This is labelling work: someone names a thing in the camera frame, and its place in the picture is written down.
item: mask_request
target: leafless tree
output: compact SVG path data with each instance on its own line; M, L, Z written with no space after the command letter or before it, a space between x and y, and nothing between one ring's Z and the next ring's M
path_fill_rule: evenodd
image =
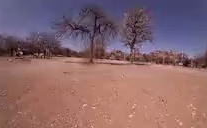
M70 36L86 40L90 47L90 62L93 63L94 45L97 38L110 39L117 35L117 27L113 20L97 6L87 6L80 10L77 19L63 17L55 23L58 35Z
M134 50L141 48L146 41L152 42L151 18L146 10L135 8L124 14L122 41L129 47L133 63Z
M33 32L27 38L30 43L30 48L38 54L43 52L44 58L50 57L54 50L61 47L60 41L55 38L54 33L47 32Z
M124 60L125 53L121 50L112 50L110 53L110 59L112 60Z
M10 56L14 56L14 53L18 53L20 48L20 39L14 36L0 35L0 55L10 53Z

